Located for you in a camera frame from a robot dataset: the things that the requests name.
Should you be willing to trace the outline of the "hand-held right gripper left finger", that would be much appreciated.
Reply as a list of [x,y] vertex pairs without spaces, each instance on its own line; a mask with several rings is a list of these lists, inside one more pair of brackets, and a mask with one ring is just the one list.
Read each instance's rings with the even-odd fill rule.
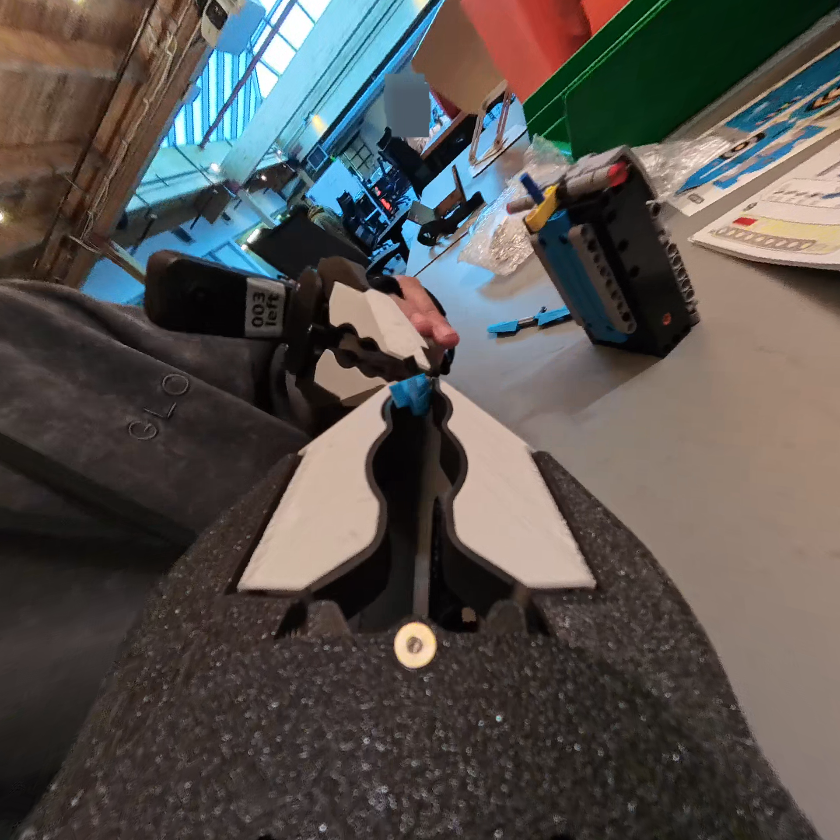
[[359,612],[391,570],[387,507],[373,459],[392,431],[385,386],[300,452],[240,577],[243,594],[339,603]]

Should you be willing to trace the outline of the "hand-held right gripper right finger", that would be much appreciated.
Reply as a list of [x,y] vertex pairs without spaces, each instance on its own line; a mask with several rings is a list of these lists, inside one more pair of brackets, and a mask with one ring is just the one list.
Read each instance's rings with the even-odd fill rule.
[[441,502],[447,588],[476,612],[519,596],[594,590],[537,452],[451,385],[435,385],[433,417],[449,482]]

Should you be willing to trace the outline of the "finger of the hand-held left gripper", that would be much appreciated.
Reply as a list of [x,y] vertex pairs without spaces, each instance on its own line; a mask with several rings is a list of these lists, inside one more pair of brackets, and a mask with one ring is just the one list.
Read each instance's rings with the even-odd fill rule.
[[431,373],[429,346],[396,300],[374,289],[333,285],[328,324],[338,332],[337,348],[372,369],[389,371],[401,364],[409,373]]
[[316,363],[316,386],[343,407],[357,407],[388,382],[380,376],[368,376],[356,367],[343,367],[334,354],[323,354]]

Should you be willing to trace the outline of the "large blue brick panel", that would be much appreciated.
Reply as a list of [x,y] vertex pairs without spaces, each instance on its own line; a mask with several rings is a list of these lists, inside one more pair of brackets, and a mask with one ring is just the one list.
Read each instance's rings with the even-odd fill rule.
[[424,417],[432,404],[433,382],[425,374],[418,374],[389,385],[395,409]]

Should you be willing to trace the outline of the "black blue brick model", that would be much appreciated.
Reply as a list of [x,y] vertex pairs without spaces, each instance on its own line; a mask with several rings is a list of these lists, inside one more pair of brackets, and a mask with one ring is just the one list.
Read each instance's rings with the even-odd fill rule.
[[512,203],[543,269],[593,344],[666,357],[698,324],[697,297],[636,152],[588,154]]

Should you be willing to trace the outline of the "person's left forearm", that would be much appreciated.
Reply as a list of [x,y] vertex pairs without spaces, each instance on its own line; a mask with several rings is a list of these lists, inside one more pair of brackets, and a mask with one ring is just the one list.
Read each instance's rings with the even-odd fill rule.
[[315,438],[319,415],[287,370],[287,345],[260,339],[246,339],[244,345],[257,407]]

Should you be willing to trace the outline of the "grey desk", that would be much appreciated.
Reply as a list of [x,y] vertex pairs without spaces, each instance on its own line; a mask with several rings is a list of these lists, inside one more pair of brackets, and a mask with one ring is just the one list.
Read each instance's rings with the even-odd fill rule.
[[487,325],[558,295],[533,257],[495,278],[465,246],[412,245],[410,274],[460,331],[449,380],[549,451],[652,551],[713,643],[761,749],[838,838],[838,278],[731,259],[689,237],[838,138],[694,216],[667,206],[700,324],[663,360],[567,323]]

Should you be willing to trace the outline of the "person's left hand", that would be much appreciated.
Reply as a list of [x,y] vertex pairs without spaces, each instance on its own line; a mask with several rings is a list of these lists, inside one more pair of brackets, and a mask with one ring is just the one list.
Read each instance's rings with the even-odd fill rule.
[[396,275],[394,279],[400,288],[395,303],[415,330],[439,349],[454,350],[459,344],[459,334],[440,311],[433,296],[417,278]]

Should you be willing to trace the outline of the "black office chair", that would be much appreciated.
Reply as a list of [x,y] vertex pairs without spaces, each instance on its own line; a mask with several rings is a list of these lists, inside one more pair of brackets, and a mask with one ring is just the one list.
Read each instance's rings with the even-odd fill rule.
[[327,258],[347,259],[368,274],[381,274],[395,259],[407,265],[410,255],[403,241],[385,244],[368,254],[347,238],[315,224],[306,209],[295,210],[275,227],[261,228],[246,246],[272,270],[291,279]]

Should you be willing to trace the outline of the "black phone stand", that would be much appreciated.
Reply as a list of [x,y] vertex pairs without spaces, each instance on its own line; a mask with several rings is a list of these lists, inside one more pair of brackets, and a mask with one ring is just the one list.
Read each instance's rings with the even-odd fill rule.
[[456,164],[451,166],[453,190],[435,207],[414,201],[408,208],[407,219],[419,226],[416,242],[435,247],[441,238],[451,237],[486,201],[480,192],[467,196]]

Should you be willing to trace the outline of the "ceiling mounted device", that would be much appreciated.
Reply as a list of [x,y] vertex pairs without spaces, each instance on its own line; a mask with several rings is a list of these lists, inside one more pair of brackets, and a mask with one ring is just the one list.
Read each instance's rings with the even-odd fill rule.
[[230,18],[239,15],[247,1],[195,1],[199,28],[207,43],[216,43]]

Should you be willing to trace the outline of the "orange plastic case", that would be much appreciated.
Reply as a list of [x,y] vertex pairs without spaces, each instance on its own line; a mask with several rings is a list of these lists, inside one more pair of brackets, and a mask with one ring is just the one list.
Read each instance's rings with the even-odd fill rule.
[[462,1],[508,87],[525,102],[627,1]]

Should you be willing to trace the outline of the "green plastic bin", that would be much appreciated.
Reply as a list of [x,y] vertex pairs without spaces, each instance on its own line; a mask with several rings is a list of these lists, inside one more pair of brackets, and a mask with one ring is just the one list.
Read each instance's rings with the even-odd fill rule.
[[831,12],[834,1],[632,1],[522,104],[574,158],[661,141]]

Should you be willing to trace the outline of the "instruction booklet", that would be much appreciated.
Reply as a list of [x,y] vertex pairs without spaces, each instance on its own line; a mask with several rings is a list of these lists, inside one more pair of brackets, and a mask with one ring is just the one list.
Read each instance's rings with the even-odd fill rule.
[[839,270],[839,142],[797,165],[690,243],[778,266]]

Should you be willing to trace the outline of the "blue sticker sheet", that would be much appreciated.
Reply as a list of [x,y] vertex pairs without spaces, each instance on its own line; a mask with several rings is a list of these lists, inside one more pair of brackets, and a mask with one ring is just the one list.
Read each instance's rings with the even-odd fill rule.
[[695,166],[669,202],[687,216],[838,130],[839,44],[835,43],[715,127],[727,140]]

